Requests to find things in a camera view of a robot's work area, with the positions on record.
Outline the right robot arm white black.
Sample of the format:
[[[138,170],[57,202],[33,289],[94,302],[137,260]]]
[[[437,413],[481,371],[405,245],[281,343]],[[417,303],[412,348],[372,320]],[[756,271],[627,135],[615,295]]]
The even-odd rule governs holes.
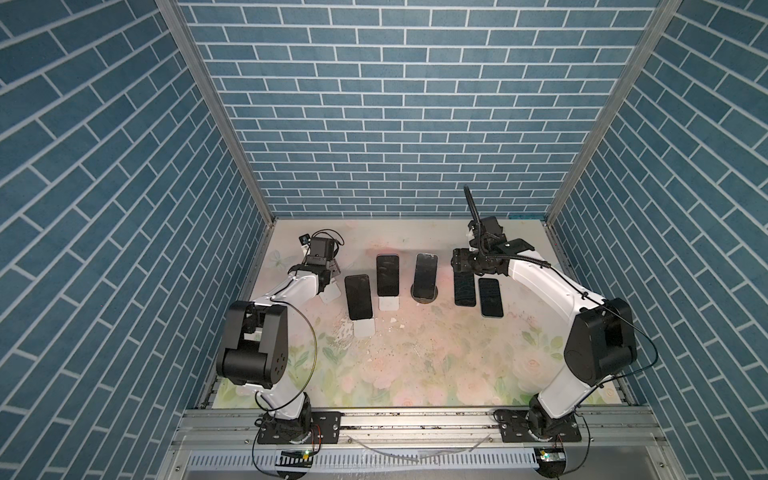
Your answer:
[[[494,217],[474,215],[467,248],[451,260],[456,272],[504,274],[525,285],[560,314],[569,328],[555,378],[529,402],[529,432],[550,440],[573,424],[576,408],[602,383],[610,382],[637,359],[628,303],[605,299],[574,283],[523,239],[509,240]]]

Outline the black phone pink edge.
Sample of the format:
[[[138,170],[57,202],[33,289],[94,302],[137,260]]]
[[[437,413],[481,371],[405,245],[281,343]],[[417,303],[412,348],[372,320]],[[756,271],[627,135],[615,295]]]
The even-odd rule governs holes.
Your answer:
[[[400,294],[399,256],[382,254],[376,257],[376,286],[380,298],[398,297]]]

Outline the black phone cracked screen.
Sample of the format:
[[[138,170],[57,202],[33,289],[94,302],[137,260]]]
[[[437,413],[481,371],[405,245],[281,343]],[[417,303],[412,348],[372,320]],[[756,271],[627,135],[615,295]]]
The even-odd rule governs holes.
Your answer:
[[[475,307],[477,299],[474,274],[471,272],[455,272],[453,284],[454,304],[460,307]]]

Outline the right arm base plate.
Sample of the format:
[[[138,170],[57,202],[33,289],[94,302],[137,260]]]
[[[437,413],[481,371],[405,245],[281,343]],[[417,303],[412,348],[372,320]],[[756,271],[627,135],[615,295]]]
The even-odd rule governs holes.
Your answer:
[[[492,418],[498,424],[504,443],[582,440],[574,413],[554,419],[539,409],[497,409]]]

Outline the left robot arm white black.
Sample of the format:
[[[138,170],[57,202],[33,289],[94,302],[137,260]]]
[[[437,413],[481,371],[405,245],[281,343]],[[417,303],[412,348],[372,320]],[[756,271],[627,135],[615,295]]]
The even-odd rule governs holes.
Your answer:
[[[235,301],[227,310],[219,351],[218,376],[254,394],[267,418],[280,427],[307,431],[311,403],[305,388],[283,375],[289,360],[289,314],[311,322],[299,306],[323,293],[338,273],[336,256],[345,241],[333,229],[300,237],[304,256],[274,289],[252,300]]]

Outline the black phone teal edge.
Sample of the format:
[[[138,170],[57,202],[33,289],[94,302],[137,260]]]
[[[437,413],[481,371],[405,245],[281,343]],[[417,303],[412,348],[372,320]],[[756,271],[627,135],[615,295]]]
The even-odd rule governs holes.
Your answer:
[[[502,318],[504,316],[500,283],[495,278],[479,278],[481,314],[486,318]]]

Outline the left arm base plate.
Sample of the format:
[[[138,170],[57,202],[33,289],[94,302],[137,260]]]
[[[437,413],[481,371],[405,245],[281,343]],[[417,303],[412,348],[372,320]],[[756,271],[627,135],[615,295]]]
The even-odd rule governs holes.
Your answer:
[[[259,445],[337,444],[342,414],[339,411],[313,411],[301,413],[292,420],[276,419],[265,414],[255,422],[259,428]]]

